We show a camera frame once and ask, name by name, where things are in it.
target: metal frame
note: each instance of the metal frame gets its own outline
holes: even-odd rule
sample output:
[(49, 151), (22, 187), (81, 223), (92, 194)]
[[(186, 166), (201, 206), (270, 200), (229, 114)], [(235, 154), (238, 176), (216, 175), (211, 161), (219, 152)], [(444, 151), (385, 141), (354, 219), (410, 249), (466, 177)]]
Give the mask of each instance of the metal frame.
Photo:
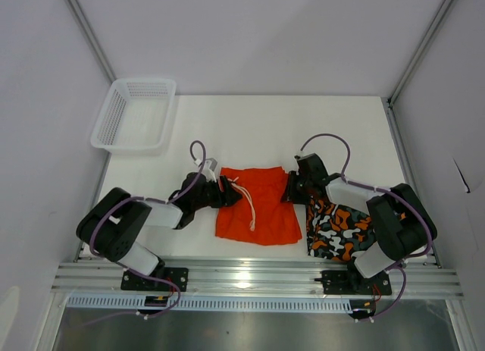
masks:
[[(113, 69), (102, 47), (99, 45), (99, 41), (80, 3), (77, 0), (65, 1), (73, 14), (74, 20), (86, 38), (103, 74), (110, 82), (114, 81), (116, 76)], [(443, 0), (436, 16), (416, 48), (408, 67), (396, 85), (392, 96), (387, 100), (389, 104), (386, 103), (384, 105), (405, 179), (415, 189), (417, 189), (415, 178), (409, 165), (408, 155), (392, 108), (406, 83), (411, 79), (412, 74), (422, 61), (455, 1)], [(99, 185), (93, 197), (93, 204), (99, 196), (109, 158), (109, 156), (106, 158)], [(328, 296), (323, 294), (321, 284), (315, 282), (314, 279), (320, 277), (320, 271), (322, 270), (341, 269), (344, 265), (322, 259), (167, 258), (165, 260), (168, 266), (183, 266), (189, 269), (189, 283), (187, 292), (183, 296), (184, 299), (201, 300), (211, 297), (210, 299), (225, 299), (226, 301), (228, 299), (260, 299), (262, 302), (275, 299), (275, 301), (285, 304), (294, 304), (296, 301), (311, 302), (316, 299), (323, 299), (331, 303), (332, 299), (333, 301), (339, 300), (343, 302), (351, 298), (359, 298), (357, 296)], [(52, 304), (45, 318), (45, 327), (37, 345), (38, 350), (51, 350), (54, 346), (64, 307), (74, 292), (77, 296), (84, 297), (84, 299), (93, 297), (110, 299), (114, 297), (119, 298), (120, 296), (133, 298), (134, 296), (140, 297), (147, 294), (121, 291), (120, 279), (124, 270), (117, 265), (99, 259), (78, 258), (78, 256), (74, 261), (72, 263), (62, 263), (59, 266), (52, 286)], [(464, 297), (456, 272), (442, 269), (436, 253), (434, 253), (424, 264), (409, 264), (406, 268), (406, 273), (408, 275), (408, 286), (403, 298), (446, 300), (460, 348), (466, 350), (476, 349), (465, 315), (463, 307)], [(396, 293), (402, 285), (401, 275), (392, 272), (390, 280), (393, 285), (393, 291)]]

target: white drawstring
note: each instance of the white drawstring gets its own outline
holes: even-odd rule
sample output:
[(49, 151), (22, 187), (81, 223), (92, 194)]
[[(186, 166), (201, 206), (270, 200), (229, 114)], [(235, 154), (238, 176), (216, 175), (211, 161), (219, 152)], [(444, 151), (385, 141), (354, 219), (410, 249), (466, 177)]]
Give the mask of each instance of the white drawstring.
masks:
[(234, 188), (236, 188), (237, 190), (239, 190), (247, 199), (248, 199), (248, 202), (249, 202), (249, 206), (251, 207), (251, 215), (252, 215), (252, 221), (251, 223), (249, 224), (249, 229), (251, 231), (254, 231), (255, 228), (256, 228), (256, 211), (255, 211), (255, 207), (254, 205), (252, 204), (252, 198), (251, 198), (251, 195), (249, 194), (249, 191), (244, 188), (243, 186), (238, 186), (236, 184), (236, 181), (239, 179), (239, 177), (233, 179), (233, 180), (230, 180), (232, 186)]

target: black mounting plate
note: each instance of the black mounting plate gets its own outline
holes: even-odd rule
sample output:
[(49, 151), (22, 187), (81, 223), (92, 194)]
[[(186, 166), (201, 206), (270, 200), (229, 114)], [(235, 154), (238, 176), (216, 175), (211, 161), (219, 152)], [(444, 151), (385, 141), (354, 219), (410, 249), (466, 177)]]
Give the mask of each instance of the black mounting plate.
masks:
[(372, 277), (366, 284), (354, 290), (347, 278), (347, 270), (324, 270), (321, 272), (321, 283), (324, 286), (324, 294), (328, 295), (360, 295), (372, 296), (372, 286), (374, 284), (379, 288), (380, 294), (390, 296), (393, 294), (389, 275), (384, 271)]
[[(181, 292), (187, 290), (187, 282), (189, 281), (188, 268), (164, 268), (164, 275), (161, 279), (169, 280), (176, 284)], [(133, 274), (130, 271), (125, 271), (121, 278), (121, 290), (135, 290), (142, 292), (169, 292), (171, 289), (167, 284), (158, 281), (146, 280)]]

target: red cloth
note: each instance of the red cloth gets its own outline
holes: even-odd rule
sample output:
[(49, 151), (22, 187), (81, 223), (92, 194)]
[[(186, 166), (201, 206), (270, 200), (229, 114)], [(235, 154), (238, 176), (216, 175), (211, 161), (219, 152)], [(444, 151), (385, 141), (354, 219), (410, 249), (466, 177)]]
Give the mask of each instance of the red cloth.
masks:
[(215, 228), (217, 237), (259, 245), (286, 245), (302, 238), (293, 204), (280, 201), (288, 180), (282, 167), (242, 171), (222, 168), (221, 175), (229, 180), (238, 178), (236, 184), (249, 191), (256, 221), (255, 229), (250, 230), (251, 207), (243, 196), (232, 207), (219, 209)]

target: white plastic basket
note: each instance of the white plastic basket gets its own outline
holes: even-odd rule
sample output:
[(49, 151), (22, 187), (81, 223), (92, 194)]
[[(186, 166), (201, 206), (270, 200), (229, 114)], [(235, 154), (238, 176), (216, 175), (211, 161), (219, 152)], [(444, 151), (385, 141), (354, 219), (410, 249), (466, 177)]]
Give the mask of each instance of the white plastic basket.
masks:
[(157, 155), (174, 114), (176, 84), (161, 78), (123, 78), (109, 89), (91, 144), (113, 154)]

